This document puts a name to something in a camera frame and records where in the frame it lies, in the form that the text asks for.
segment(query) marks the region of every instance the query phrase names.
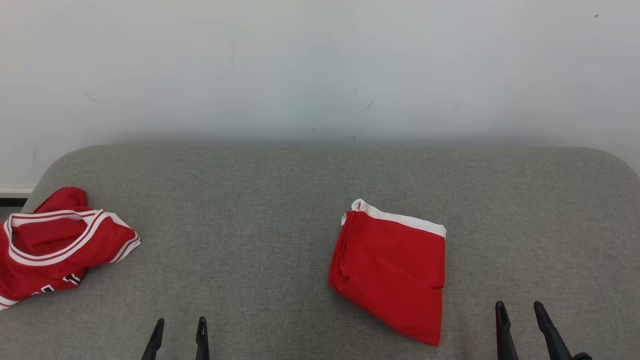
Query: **red basketball jersey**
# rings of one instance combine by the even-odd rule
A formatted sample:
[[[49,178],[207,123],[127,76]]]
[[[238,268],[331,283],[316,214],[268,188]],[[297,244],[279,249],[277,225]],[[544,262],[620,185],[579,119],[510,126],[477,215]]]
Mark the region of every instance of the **red basketball jersey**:
[[[62,188],[0,229],[0,310],[75,288],[87,269],[117,263],[138,245],[138,234],[114,213],[88,208],[83,190]]]
[[[358,199],[342,217],[329,284],[401,334],[438,346],[446,236],[442,225]]]

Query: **couch cushion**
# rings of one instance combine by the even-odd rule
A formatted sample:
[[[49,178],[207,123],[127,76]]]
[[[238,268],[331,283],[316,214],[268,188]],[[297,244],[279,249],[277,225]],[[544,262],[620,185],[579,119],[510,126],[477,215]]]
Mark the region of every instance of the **couch cushion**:
[[[113,145],[57,161],[25,211],[63,186],[142,245],[75,290],[0,311],[3,359],[492,359],[494,304],[522,359],[548,358],[533,302],[569,349],[633,358],[640,337],[640,181],[591,149]],[[440,347],[335,294],[328,267],[354,199],[446,226]]]

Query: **baseboard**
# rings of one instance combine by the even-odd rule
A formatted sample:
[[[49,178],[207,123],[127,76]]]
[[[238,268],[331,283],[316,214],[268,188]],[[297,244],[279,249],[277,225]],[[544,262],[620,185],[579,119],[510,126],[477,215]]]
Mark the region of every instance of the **baseboard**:
[[[0,199],[27,199],[33,189],[28,188],[0,188]]]
[[[0,208],[21,208],[26,202],[26,198],[0,197]]]

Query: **white trim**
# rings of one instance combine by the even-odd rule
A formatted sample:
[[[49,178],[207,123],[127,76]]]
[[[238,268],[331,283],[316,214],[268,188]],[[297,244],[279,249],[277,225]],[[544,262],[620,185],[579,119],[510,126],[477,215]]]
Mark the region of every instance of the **white trim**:
[[[133,249],[138,247],[138,245],[140,245],[140,238],[138,238],[136,241],[130,243],[129,246],[127,247],[127,250],[125,250],[125,252],[122,254],[120,259],[117,259],[115,262],[119,263],[122,259],[126,258],[127,255],[129,255],[129,253],[133,251]]]
[[[46,266],[46,265],[59,263],[60,261],[63,261],[64,259],[66,259],[69,256],[71,256],[73,253],[78,251],[85,243],[87,243],[91,239],[93,234],[95,234],[95,232],[98,229],[98,227],[100,227],[100,223],[104,219],[106,219],[107,217],[108,217],[108,215],[105,214],[104,212],[102,212],[100,215],[97,216],[97,218],[95,219],[95,222],[93,222],[90,226],[88,226],[84,230],[84,233],[78,239],[76,239],[76,241],[74,241],[68,247],[66,247],[66,248],[64,248],[64,249],[62,249],[60,251],[57,251],[57,252],[55,252],[53,254],[48,254],[48,255],[44,255],[44,256],[31,256],[29,254],[25,254],[25,253],[19,251],[18,249],[16,249],[13,246],[12,241],[10,240],[9,241],[9,244],[10,244],[9,256],[11,256],[11,258],[13,260],[15,260],[16,262],[18,262],[20,264],[23,264],[23,265]],[[45,259],[45,260],[32,261],[32,260],[24,259],[24,258],[20,257],[18,254],[23,255],[26,258]]]
[[[97,226],[102,222],[102,220],[104,219],[104,217],[102,215],[99,215],[97,218],[96,216],[92,216],[89,218],[84,218],[84,217],[80,217],[78,215],[78,213],[73,212],[73,214],[68,214],[68,215],[61,215],[61,216],[54,216],[54,217],[50,217],[50,218],[43,218],[43,219],[32,219],[32,220],[28,220],[31,222],[45,222],[48,220],[56,220],[59,218],[77,218],[77,220],[84,220],[84,222],[88,225],[83,233],[80,235],[80,237],[78,237],[74,242],[72,242],[68,247],[65,247],[64,249],[58,250],[56,252],[53,252],[51,254],[46,254],[46,255],[41,255],[41,256],[35,256],[35,255],[31,255],[31,254],[27,254],[26,252],[22,252],[20,251],[17,247],[15,247],[15,245],[13,244],[12,241],[12,236],[11,236],[11,227],[9,227],[9,246],[10,246],[10,250],[14,251],[16,254],[23,256],[25,258],[28,259],[34,259],[34,260],[38,260],[38,259],[49,259],[49,258],[54,258],[57,255],[60,255],[70,249],[72,249],[73,247],[75,247],[78,243],[80,243],[85,237],[87,237],[87,234],[89,232],[92,232],[92,234],[95,232],[95,229],[97,228]],[[9,216],[9,220],[11,222],[11,225],[14,224],[13,221],[13,214]]]
[[[4,304],[4,305],[8,305],[8,306],[11,306],[11,305],[14,305],[14,304],[18,303],[17,301],[9,300],[6,297],[3,297],[2,295],[0,295],[0,302],[2,304]]]
[[[88,218],[88,216],[96,215],[97,213],[98,211],[84,211],[82,213],[76,213],[75,211],[54,211],[52,213],[42,213],[42,214],[11,214],[10,218],[12,220],[11,226],[14,226],[14,227],[18,227],[24,224],[30,224],[32,222],[46,222],[46,221],[57,220],[61,218],[84,220],[84,222],[89,224],[94,217]]]
[[[120,255],[122,255],[122,253],[127,248],[127,246],[129,246],[129,244],[131,244],[132,242],[134,242],[136,240],[140,240],[140,237],[138,236],[138,234],[136,234],[136,236],[134,236],[133,239],[127,240],[127,242],[125,242],[122,245],[122,247],[120,248],[120,251],[118,251],[118,254],[116,254],[116,256],[114,256],[113,259],[111,261],[109,261],[109,263],[117,263],[118,262],[118,258],[120,258]]]
[[[20,217],[26,217],[26,218],[45,218],[45,217],[53,217],[56,215],[80,215],[80,216],[91,215],[100,211],[101,210],[88,210],[88,211],[77,212],[73,210],[58,210],[58,211],[50,211],[48,213],[32,213],[32,214],[16,213],[16,215]]]
[[[122,221],[122,219],[119,218],[118,215],[114,213],[105,213],[105,214],[109,215],[109,217],[113,220],[114,223],[120,226],[128,227],[129,229],[131,228],[131,226],[127,225],[124,221]]]
[[[443,238],[447,237],[447,229],[445,229],[445,227],[442,225],[434,224],[432,222],[428,222],[427,220],[422,220],[419,218],[407,217],[407,216],[398,215],[398,214],[384,213],[374,208],[373,206],[367,204],[362,199],[358,199],[354,201],[353,204],[351,205],[351,209],[353,211],[362,211],[372,218],[397,222],[398,224],[403,224],[405,226],[412,227],[414,229],[427,231],[429,233],[442,236]],[[346,221],[346,219],[347,219],[346,214],[344,214],[344,216],[342,217],[342,225],[344,225],[344,222]]]

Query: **red shorts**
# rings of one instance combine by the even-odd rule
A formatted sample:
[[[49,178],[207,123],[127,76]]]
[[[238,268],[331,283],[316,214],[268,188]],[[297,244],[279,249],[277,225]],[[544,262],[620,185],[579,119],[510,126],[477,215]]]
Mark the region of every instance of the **red shorts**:
[[[438,346],[447,230],[383,213],[362,199],[351,208],[342,218],[329,284],[401,334]]]

